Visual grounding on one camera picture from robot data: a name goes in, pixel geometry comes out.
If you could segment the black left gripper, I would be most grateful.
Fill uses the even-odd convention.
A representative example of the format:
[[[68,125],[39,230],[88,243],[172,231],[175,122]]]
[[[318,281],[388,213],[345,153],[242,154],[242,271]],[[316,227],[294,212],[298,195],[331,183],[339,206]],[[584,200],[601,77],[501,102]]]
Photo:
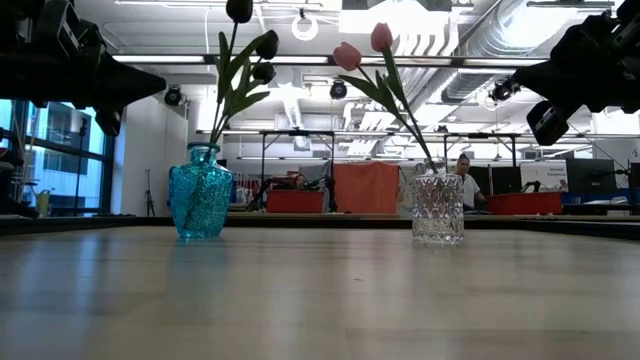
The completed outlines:
[[[35,80],[29,99],[80,107],[122,109],[166,88],[164,78],[116,61],[96,24],[70,0],[38,0],[30,45]]]

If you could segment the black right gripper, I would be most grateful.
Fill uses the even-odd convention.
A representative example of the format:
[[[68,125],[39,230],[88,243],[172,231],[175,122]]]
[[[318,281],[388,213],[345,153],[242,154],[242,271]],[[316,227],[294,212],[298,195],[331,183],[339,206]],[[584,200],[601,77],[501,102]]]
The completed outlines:
[[[510,81],[557,107],[640,111],[640,0],[570,26],[547,61],[516,70]]]

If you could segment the black artificial tulip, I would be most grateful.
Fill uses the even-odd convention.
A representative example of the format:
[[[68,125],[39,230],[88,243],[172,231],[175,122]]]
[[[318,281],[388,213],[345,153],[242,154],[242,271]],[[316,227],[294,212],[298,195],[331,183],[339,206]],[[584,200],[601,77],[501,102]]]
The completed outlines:
[[[235,72],[229,69],[231,57],[233,54],[234,43],[238,26],[251,20],[253,14],[253,0],[226,0],[225,6],[227,16],[233,22],[231,40],[228,40],[224,32],[219,33],[219,57],[216,67],[218,70],[219,80],[217,87],[217,105],[214,116],[214,123],[210,135],[210,142],[216,143],[218,138],[218,130],[222,122],[222,108],[224,98],[231,87],[231,81],[235,76]]]
[[[211,136],[213,143],[219,140],[232,117],[269,96],[269,91],[257,93],[251,93],[251,91],[258,86],[268,84],[275,74],[275,69],[270,62],[258,63],[253,67],[249,61],[245,62],[238,86],[229,87],[224,93],[222,115]]]
[[[258,63],[271,63],[271,60],[277,55],[278,48],[279,37],[275,31],[269,30],[254,38],[238,55],[232,54],[229,69],[235,72],[235,76],[231,81],[231,87],[236,88],[238,86],[243,65],[246,61],[249,61],[251,67]],[[215,65],[218,62],[218,57],[219,55],[214,58]]]

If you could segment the pink artificial tulip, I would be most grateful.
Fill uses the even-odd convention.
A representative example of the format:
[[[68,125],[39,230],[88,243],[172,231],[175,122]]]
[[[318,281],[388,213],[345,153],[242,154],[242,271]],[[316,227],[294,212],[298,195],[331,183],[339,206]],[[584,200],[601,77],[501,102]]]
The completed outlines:
[[[393,42],[393,35],[386,23],[378,23],[374,26],[370,36],[371,48],[375,52],[383,55],[385,67],[387,69],[387,75],[385,77],[382,77],[379,74],[376,75],[376,79],[381,81],[377,87],[383,99],[382,105],[409,130],[426,155],[428,165],[432,172],[434,174],[438,174],[439,171],[437,166],[431,157],[431,153],[426,145],[422,131],[418,126],[417,120],[411,111],[406,98],[404,87],[391,50]]]
[[[361,67],[362,55],[360,51],[351,44],[342,42],[340,46],[334,49],[333,59],[335,63],[346,71],[360,71],[364,79],[347,75],[340,75],[339,78],[382,105],[388,113],[392,114],[405,126],[426,155],[429,168],[434,174],[438,174],[437,166],[426,145],[417,119],[410,109],[403,85],[400,81],[399,72],[391,51],[392,44],[392,40],[384,40],[374,47],[376,52],[383,55],[387,74],[382,75],[379,71],[376,71],[375,79],[372,79]]]

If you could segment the blue glass vase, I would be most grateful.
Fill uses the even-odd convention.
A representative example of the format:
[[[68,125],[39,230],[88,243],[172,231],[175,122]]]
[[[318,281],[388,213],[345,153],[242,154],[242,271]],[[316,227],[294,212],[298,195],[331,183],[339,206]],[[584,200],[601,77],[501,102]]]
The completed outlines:
[[[170,212],[182,239],[214,238],[226,222],[233,174],[218,164],[218,145],[191,142],[187,150],[189,162],[169,171]]]

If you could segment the clear glass vase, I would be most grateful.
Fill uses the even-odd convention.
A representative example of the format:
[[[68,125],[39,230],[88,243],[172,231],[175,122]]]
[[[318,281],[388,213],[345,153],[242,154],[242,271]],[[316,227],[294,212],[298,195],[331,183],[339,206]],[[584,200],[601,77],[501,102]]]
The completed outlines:
[[[412,234],[420,244],[455,245],[464,238],[462,178],[425,173],[412,180]]]

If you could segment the long ceiling light fixture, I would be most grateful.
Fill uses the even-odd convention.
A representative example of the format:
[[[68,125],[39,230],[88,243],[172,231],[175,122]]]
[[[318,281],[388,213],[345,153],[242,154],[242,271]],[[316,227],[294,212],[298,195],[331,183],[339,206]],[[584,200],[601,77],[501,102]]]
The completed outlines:
[[[200,55],[114,55],[116,61],[127,64],[202,64]]]

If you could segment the white sign board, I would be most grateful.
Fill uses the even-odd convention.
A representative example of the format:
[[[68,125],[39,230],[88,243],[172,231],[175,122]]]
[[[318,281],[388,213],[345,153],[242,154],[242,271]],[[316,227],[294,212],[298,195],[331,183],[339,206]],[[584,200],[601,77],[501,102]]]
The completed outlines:
[[[567,192],[568,176],[564,161],[527,162],[520,164],[522,186],[539,182],[540,192]]]

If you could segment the black monitor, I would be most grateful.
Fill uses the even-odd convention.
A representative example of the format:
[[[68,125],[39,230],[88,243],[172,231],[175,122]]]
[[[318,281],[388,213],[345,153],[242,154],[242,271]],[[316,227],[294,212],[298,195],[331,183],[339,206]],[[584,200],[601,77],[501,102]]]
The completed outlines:
[[[573,194],[613,194],[617,189],[612,160],[567,159],[566,170],[568,189]]]

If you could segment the black tripod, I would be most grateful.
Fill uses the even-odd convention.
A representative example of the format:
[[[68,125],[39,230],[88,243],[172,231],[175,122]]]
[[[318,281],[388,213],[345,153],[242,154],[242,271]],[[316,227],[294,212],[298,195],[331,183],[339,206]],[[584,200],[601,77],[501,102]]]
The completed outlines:
[[[155,208],[154,201],[151,194],[151,180],[150,180],[150,170],[145,170],[146,176],[146,189],[145,189],[145,203],[146,203],[146,216],[147,217],[155,217]]]

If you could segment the red plastic bin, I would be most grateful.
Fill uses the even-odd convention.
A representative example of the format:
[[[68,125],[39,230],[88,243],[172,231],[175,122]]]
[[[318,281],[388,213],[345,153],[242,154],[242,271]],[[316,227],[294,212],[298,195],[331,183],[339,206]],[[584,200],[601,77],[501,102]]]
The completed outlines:
[[[322,213],[324,194],[317,191],[270,190],[266,211],[269,213]]]
[[[488,197],[494,215],[559,214],[563,211],[560,192],[507,193]]]

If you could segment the silver ventilation duct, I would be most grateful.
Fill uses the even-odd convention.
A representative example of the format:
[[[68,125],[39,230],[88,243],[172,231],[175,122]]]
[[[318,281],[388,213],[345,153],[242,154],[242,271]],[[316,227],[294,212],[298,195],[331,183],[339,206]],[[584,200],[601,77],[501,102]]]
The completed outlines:
[[[459,54],[465,57],[520,57],[534,51],[553,30],[534,29],[534,21],[543,16],[544,10],[529,7],[529,1],[501,0],[468,37]],[[441,91],[441,99],[446,103],[461,103],[490,79],[486,74],[458,72]]]

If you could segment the black metal rig frame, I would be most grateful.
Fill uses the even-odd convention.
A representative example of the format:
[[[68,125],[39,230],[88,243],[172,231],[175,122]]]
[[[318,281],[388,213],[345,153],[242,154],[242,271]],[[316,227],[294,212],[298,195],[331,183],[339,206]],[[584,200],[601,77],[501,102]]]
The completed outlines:
[[[449,152],[453,147],[461,142],[466,142],[468,145],[472,143],[495,143],[496,145],[502,144],[511,153],[511,164],[513,167],[517,166],[516,155],[516,139],[520,137],[520,134],[516,133],[488,133],[488,132],[474,132],[474,133],[443,133],[443,146],[445,160],[452,159]]]
[[[324,143],[325,147],[329,149],[331,157],[330,160],[330,175],[329,180],[332,186],[329,189],[329,209],[332,212],[337,210],[337,204],[335,201],[335,179],[334,179],[334,160],[335,160],[335,138],[336,134],[330,130],[301,130],[300,128],[294,128],[293,130],[260,130],[259,134],[262,136],[261,143],[261,181],[265,180],[265,162],[266,162],[266,150],[271,143],[267,144],[266,139],[268,136],[274,135],[274,140],[277,140],[281,135],[289,137],[305,137],[310,136],[318,138]]]

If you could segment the black table frame rail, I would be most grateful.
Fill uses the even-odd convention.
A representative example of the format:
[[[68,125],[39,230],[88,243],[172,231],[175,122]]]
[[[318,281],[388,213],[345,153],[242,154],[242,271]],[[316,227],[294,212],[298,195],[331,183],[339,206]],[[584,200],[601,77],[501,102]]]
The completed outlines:
[[[172,227],[173,225],[173,220],[168,217],[105,216],[44,219],[4,217],[0,218],[0,236],[135,226]],[[412,222],[382,215],[233,213],[227,218],[226,225],[246,228],[400,230],[410,229]],[[464,228],[467,230],[523,230],[640,241],[639,216],[467,215],[464,218]]]

